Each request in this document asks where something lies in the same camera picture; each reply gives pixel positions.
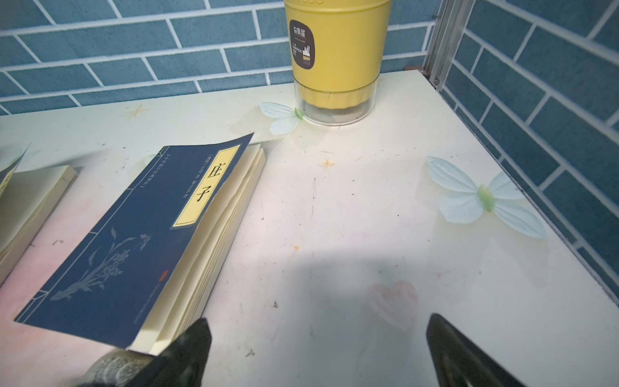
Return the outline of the grey striped cleaning cloth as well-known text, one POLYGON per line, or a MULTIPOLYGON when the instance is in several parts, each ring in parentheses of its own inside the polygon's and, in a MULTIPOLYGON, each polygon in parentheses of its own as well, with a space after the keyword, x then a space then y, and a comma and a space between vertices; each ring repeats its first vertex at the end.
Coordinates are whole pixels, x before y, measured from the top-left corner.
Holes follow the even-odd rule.
POLYGON ((153 359, 139 352, 113 350, 98 359, 77 386, 125 386, 153 359))

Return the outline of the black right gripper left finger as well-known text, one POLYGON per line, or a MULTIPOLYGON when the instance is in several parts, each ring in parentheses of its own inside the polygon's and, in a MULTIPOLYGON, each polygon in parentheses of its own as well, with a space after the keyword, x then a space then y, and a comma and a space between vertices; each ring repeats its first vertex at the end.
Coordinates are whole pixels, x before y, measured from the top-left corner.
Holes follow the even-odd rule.
POLYGON ((200 387, 212 344, 206 318, 198 319, 127 386, 200 387))

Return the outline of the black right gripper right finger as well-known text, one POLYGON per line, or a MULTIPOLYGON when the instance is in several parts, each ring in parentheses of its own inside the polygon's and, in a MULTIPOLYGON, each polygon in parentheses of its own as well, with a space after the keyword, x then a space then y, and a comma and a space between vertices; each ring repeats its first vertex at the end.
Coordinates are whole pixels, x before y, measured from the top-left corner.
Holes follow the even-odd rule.
POLYGON ((430 316, 426 337, 439 386, 524 386, 441 314, 430 316))

